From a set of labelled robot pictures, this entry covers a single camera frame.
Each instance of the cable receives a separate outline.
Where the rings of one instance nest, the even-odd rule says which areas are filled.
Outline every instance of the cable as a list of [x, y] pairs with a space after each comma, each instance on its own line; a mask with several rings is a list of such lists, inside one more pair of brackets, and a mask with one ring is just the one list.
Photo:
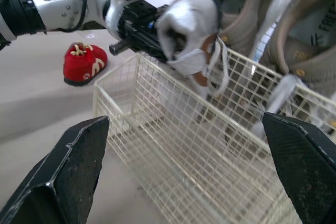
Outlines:
[[82, 5], [82, 11], [81, 11], [81, 14], [80, 14], [80, 19], [78, 21], [78, 24], [74, 27], [74, 28], [71, 28], [71, 29], [58, 29], [58, 31], [62, 31], [64, 33], [72, 33], [74, 31], [77, 31], [81, 25], [83, 24], [83, 21], [85, 19], [85, 12], [86, 12], [86, 8], [87, 8], [87, 3], [88, 0], [83, 0], [83, 5]]

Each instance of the wire basket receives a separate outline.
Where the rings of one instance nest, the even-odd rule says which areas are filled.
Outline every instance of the wire basket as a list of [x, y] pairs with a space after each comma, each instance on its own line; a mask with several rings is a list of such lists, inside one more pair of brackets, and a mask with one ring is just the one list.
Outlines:
[[[302, 223], [267, 143], [249, 130], [259, 115], [246, 104], [267, 102], [281, 76], [231, 50], [229, 59], [228, 92], [205, 101], [150, 59], [131, 57], [96, 82], [94, 114], [110, 117], [108, 143], [169, 223]], [[242, 82], [242, 68], [263, 78]], [[313, 97], [330, 132], [327, 99], [298, 86], [283, 107], [303, 113], [307, 106], [293, 101], [305, 92], [301, 102]]]

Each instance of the red slipper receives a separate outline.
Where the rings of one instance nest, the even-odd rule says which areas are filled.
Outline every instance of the red slipper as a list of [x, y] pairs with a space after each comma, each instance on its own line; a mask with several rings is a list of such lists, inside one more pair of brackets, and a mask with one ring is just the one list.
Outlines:
[[84, 86], [107, 66], [106, 52], [95, 45], [73, 43], [65, 54], [64, 82]]

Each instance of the gray floor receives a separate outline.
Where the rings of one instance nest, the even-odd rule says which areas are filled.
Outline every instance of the gray floor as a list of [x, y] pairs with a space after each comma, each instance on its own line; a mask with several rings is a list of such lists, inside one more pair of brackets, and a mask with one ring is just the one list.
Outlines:
[[[63, 82], [64, 54], [74, 41], [116, 42], [105, 30], [19, 37], [0, 52], [0, 207], [63, 131], [92, 117], [93, 82]], [[109, 69], [134, 54], [109, 55]], [[107, 148], [88, 223], [166, 223], [121, 161]]]

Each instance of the shoelace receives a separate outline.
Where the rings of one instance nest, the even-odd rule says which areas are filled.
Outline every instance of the shoelace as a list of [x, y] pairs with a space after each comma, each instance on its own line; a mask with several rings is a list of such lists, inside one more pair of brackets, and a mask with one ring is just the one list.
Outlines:
[[[223, 62], [223, 69], [216, 67], [220, 61]], [[229, 83], [228, 61], [227, 61], [227, 47], [224, 42], [218, 37], [215, 42], [215, 51], [212, 54], [208, 67], [202, 75], [207, 78], [207, 85], [211, 95], [217, 96], [224, 92]]]
[[91, 51], [93, 51], [93, 47], [91, 45], [87, 45], [87, 44], [82, 44], [82, 45], [83, 45], [84, 50], [80, 50], [79, 46], [77, 44], [74, 44], [74, 47], [75, 47], [76, 51], [71, 51], [70, 53], [74, 56], [80, 56], [80, 55], [84, 55], [87, 52], [85, 50], [87, 48], [90, 49]]

